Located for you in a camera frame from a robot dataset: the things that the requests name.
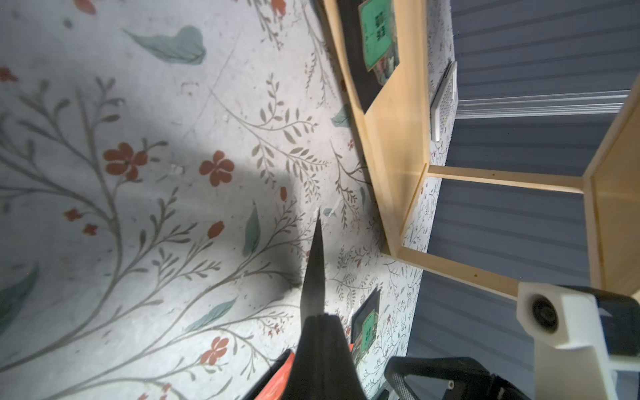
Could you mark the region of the green tea bag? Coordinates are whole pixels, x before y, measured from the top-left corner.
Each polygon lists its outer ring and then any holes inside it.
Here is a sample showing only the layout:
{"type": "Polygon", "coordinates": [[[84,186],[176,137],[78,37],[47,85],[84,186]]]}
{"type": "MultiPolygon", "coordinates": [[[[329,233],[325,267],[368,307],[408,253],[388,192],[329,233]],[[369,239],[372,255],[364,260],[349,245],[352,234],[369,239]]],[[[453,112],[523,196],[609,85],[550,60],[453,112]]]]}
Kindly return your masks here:
{"type": "Polygon", "coordinates": [[[316,215],[312,246],[309,251],[308,266],[303,280],[300,302],[301,325],[307,318],[324,314],[325,302],[325,259],[323,230],[320,210],[316,215]]]}
{"type": "Polygon", "coordinates": [[[358,366],[377,337],[381,292],[375,288],[352,317],[352,356],[358,366]]]}
{"type": "Polygon", "coordinates": [[[392,0],[338,1],[348,66],[363,111],[400,64],[392,0]]]}

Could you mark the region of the light wooden two-tier shelf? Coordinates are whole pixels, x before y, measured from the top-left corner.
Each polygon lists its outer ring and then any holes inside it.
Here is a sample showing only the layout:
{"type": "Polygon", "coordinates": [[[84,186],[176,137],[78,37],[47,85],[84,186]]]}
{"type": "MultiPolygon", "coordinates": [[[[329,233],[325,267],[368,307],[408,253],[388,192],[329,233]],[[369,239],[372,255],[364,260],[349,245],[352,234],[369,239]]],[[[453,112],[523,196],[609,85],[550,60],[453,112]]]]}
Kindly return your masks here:
{"type": "Polygon", "coordinates": [[[445,178],[583,196],[591,283],[639,295],[639,89],[633,87],[581,177],[510,173],[430,163],[428,22],[424,1],[397,1],[392,25],[400,65],[369,108],[363,108],[348,61],[345,16],[337,1],[324,5],[353,121],[363,146],[392,258],[416,268],[516,299],[520,282],[403,245],[426,178],[445,178]]]}

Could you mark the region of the white scientific calculator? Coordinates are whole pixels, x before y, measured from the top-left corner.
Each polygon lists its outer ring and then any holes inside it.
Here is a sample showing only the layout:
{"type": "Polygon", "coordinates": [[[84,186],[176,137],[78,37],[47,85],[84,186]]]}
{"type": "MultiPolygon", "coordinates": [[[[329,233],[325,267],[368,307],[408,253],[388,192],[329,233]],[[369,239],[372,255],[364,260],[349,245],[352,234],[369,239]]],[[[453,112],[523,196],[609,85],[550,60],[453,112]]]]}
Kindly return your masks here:
{"type": "Polygon", "coordinates": [[[458,63],[452,61],[443,75],[431,103],[431,140],[439,143],[445,134],[453,130],[458,110],[458,63]]]}

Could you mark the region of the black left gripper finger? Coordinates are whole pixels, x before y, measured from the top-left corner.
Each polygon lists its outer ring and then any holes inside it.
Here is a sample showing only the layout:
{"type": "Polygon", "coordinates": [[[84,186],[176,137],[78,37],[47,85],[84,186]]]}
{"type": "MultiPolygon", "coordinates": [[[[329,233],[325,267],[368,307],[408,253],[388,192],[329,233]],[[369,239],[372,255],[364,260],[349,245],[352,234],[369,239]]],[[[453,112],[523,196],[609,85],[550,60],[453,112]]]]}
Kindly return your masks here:
{"type": "Polygon", "coordinates": [[[306,319],[284,399],[365,399],[343,327],[335,315],[306,319]]]}

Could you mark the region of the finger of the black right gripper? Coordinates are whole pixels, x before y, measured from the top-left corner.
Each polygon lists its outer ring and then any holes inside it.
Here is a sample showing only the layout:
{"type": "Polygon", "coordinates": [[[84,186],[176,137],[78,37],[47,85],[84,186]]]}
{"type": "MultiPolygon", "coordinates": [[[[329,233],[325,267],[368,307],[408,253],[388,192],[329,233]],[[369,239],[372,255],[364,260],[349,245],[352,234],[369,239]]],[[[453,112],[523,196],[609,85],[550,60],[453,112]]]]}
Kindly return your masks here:
{"type": "Polygon", "coordinates": [[[524,399],[525,393],[508,380],[490,373],[481,363],[469,357],[410,358],[392,357],[384,376],[401,399],[416,399],[418,395],[406,383],[407,376],[436,378],[453,386],[445,399],[524,399]]]}

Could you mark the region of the red tea bag middle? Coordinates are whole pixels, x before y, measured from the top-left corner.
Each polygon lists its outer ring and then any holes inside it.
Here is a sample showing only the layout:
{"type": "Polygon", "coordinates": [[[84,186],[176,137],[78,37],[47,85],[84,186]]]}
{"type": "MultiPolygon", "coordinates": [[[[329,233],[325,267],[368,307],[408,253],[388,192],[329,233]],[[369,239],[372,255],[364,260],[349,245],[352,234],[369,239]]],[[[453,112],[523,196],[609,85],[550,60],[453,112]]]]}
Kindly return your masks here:
{"type": "Polygon", "coordinates": [[[283,397],[293,369],[296,354],[288,350],[283,354],[266,376],[265,383],[254,396],[256,400],[280,400],[283,397]]]}

